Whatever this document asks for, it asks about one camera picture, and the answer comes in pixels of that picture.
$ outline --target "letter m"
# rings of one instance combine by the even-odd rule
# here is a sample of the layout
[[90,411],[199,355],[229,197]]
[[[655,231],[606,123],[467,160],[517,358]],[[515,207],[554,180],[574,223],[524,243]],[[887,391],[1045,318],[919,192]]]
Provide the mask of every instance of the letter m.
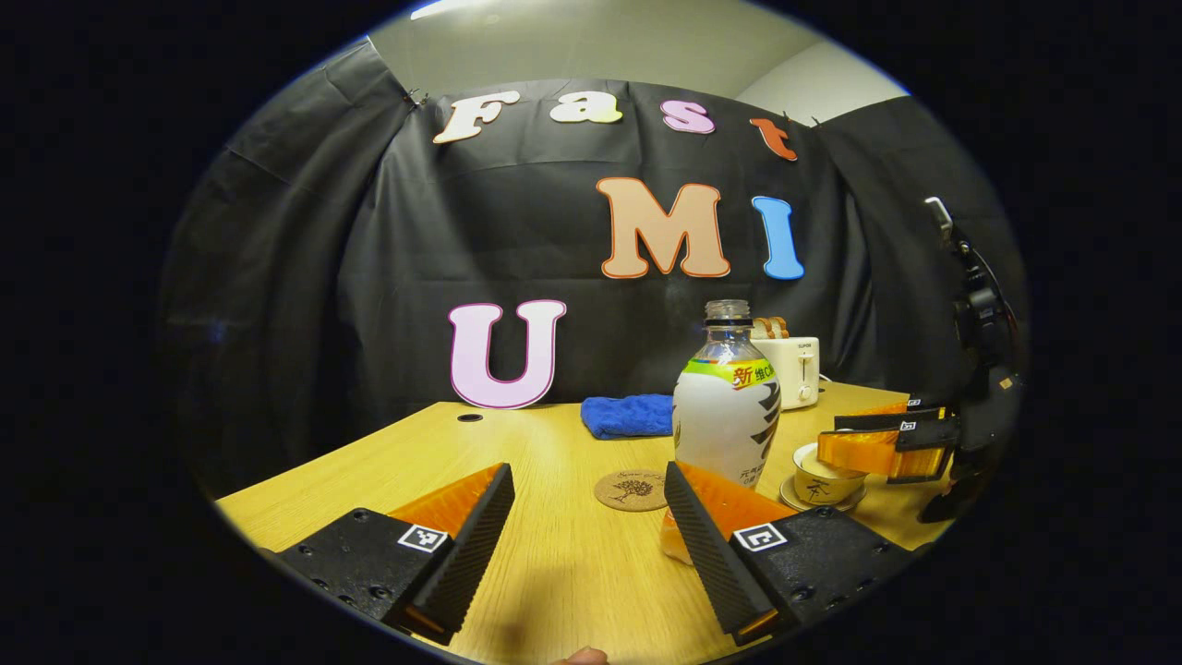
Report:
[[662,274],[673,270],[683,241],[687,250],[681,269],[686,274],[722,276],[730,272],[719,240],[717,189],[706,184],[683,185],[669,214],[635,177],[605,177],[596,183],[596,189],[608,196],[611,206],[611,257],[603,262],[608,276],[632,279],[649,272],[638,240],[648,247]]

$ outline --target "blue towel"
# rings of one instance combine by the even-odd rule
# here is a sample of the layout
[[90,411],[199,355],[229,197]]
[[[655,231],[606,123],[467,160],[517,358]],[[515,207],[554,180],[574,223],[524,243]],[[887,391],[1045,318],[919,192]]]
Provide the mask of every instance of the blue towel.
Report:
[[587,398],[580,411],[596,439],[673,435],[673,396]]

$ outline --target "saucer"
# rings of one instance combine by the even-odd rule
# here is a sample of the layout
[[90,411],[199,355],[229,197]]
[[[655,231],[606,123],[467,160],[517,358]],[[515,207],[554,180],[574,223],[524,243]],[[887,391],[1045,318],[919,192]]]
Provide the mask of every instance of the saucer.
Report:
[[863,484],[857,490],[853,490],[852,495],[845,497],[844,500],[837,503],[832,504],[808,503],[797,496],[797,489],[792,484],[792,480],[797,475],[793,474],[792,476],[788,476],[787,480],[784,481],[784,483],[780,484],[780,502],[800,511],[812,510],[814,508],[820,508],[821,506],[829,506],[831,508],[840,510],[842,513],[845,513],[846,510],[850,510],[855,506],[858,506],[858,502],[866,496],[866,487]]

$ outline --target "cutout letter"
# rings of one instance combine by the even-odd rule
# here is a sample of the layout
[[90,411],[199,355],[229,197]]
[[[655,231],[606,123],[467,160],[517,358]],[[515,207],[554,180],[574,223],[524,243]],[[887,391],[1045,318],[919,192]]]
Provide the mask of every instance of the cutout letter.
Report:
[[694,102],[678,102],[669,99],[661,104],[661,112],[665,115],[665,124],[677,131],[691,131],[694,133],[709,133],[714,131],[714,123],[706,117],[706,109]]
[[771,196],[755,196],[751,200],[759,214],[764,215],[764,230],[767,232],[767,262],[764,272],[775,279],[799,279],[805,274],[805,266],[797,260],[797,247],[792,242],[792,206]]
[[767,143],[767,146],[771,148],[773,152],[780,155],[790,162],[797,161],[797,152],[788,149],[788,146],[784,144],[784,142],[788,138],[788,133],[786,131],[775,126],[772,124],[772,120],[766,118],[751,118],[748,122],[759,128],[759,132],[764,135],[764,143]]
[[669,214],[649,188],[635,177],[605,177],[596,189],[608,196],[611,206],[611,257],[603,262],[603,273],[612,279],[643,276],[649,263],[639,255],[637,235],[662,274],[673,263],[686,242],[681,269],[691,276],[722,276],[730,262],[722,256],[715,206],[719,190],[706,184],[684,184],[677,191]]
[[616,110],[616,96],[608,92],[571,92],[558,98],[550,117],[558,122],[616,122],[624,113]]
[[476,126],[478,119],[488,124],[501,113],[501,104],[515,104],[520,98],[520,92],[509,90],[508,92],[494,92],[492,94],[481,94],[480,97],[456,99],[452,103],[452,107],[455,111],[447,120],[447,126],[443,128],[443,131],[439,136],[431,138],[431,142],[450,143],[461,138],[472,138],[480,133],[480,128]]
[[554,338],[558,319],[566,313],[559,300],[530,300],[518,306],[526,321],[525,372],[514,382],[499,382],[488,373],[488,347],[501,307],[478,302],[448,313],[455,326],[452,340],[452,389],[463,402],[483,409],[521,409],[540,400],[554,380]]

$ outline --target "table surface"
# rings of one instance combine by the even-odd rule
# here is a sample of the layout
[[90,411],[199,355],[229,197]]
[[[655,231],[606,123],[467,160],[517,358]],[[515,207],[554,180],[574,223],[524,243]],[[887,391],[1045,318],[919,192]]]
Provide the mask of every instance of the table surface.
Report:
[[[779,498],[793,451],[832,430],[834,416],[907,398],[836,383],[820,387],[816,405],[780,416],[756,487],[761,495]],[[483,419],[457,422],[465,413]],[[217,506],[255,546],[278,552],[353,508],[389,513],[508,462],[517,501],[463,630],[443,648],[480,663],[545,665],[592,645],[612,665],[696,664],[738,647],[719,627],[695,571],[661,553],[664,509],[612,510],[592,494],[611,472],[663,472],[673,457],[673,437],[595,439],[577,404],[495,411],[439,403]],[[915,519],[944,485],[886,485],[872,475],[850,515],[915,549],[950,524]]]

